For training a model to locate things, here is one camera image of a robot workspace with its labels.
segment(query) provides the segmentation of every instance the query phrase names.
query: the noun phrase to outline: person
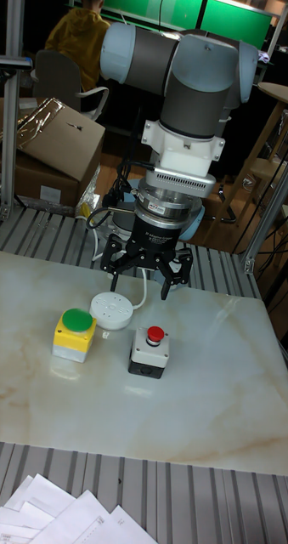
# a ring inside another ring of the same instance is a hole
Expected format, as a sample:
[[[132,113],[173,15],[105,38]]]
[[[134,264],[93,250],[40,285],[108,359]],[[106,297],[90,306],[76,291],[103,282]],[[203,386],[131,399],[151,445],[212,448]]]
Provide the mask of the person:
[[[100,55],[109,23],[100,15],[104,0],[82,0],[54,27],[45,49],[58,51],[80,68],[82,90],[95,88],[100,75]]]

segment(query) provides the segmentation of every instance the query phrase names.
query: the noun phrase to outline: desk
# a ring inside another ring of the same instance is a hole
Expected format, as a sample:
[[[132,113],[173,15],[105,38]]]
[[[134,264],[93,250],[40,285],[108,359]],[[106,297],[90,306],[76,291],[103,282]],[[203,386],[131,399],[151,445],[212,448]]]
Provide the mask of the desk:
[[[0,228],[0,248],[89,268],[93,245],[82,239],[82,227],[71,218],[16,207]],[[259,298],[236,255],[192,250],[190,286]],[[109,512],[122,505],[159,544],[265,542],[266,531],[274,542],[288,544],[288,478],[0,443],[0,506],[36,473],[75,497],[91,490]]]
[[[143,282],[120,277],[133,304]],[[51,355],[68,308],[107,274],[0,252],[0,442],[288,475],[288,372],[263,302],[181,288],[98,329],[84,365]],[[127,372],[134,331],[171,338],[160,381]]]

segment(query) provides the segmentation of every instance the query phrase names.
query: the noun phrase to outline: white round object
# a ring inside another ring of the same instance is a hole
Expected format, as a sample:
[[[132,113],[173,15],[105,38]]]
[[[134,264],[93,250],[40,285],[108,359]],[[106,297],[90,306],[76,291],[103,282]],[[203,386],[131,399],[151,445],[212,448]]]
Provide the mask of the white round object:
[[[93,298],[89,313],[102,329],[120,331],[130,323],[133,306],[126,297],[116,292],[102,292]]]

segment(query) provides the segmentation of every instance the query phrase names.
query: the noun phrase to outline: cardboard box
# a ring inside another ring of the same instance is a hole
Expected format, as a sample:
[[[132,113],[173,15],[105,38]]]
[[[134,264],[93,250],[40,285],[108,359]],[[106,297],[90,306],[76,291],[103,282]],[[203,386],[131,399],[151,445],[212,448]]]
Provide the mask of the cardboard box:
[[[56,99],[19,117],[15,193],[74,207],[100,163],[104,128]]]
[[[14,187],[16,195],[75,207],[86,187],[86,182],[79,183],[64,173],[17,151]]]

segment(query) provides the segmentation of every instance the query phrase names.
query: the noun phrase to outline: marble tabletop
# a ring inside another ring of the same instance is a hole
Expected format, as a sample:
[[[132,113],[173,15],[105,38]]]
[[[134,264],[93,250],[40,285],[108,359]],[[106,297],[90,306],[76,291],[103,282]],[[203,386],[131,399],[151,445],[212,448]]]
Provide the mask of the marble tabletop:
[[[288,475],[288,372],[263,303],[188,287],[162,302],[151,281],[83,365],[53,357],[61,314],[109,289],[101,271],[0,252],[0,441]],[[118,281],[132,303],[142,289]],[[161,380],[127,372],[151,325],[171,339]]]

